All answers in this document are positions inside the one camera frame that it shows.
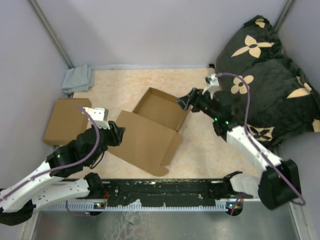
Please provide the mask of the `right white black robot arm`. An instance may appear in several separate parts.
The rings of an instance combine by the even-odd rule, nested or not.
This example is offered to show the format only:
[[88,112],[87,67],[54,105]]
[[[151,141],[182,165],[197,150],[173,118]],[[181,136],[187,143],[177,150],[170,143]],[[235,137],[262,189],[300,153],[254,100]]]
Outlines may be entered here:
[[258,177],[242,172],[230,174],[222,189],[226,197],[252,196],[259,198],[269,210],[274,210],[301,196],[297,164],[266,149],[241,125],[232,112],[232,100],[227,92],[210,94],[193,88],[176,102],[184,111],[209,116],[216,135],[238,149],[258,172]]

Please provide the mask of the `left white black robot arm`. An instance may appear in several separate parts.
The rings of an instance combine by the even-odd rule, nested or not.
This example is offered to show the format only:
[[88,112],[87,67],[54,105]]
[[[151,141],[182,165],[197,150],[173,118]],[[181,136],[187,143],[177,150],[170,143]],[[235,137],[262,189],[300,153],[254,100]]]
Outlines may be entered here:
[[0,222],[15,226],[40,210],[72,199],[97,199],[104,185],[97,173],[59,184],[83,168],[92,168],[109,147],[122,143],[124,127],[109,121],[106,129],[91,127],[76,139],[58,147],[41,165],[15,185],[0,191]]

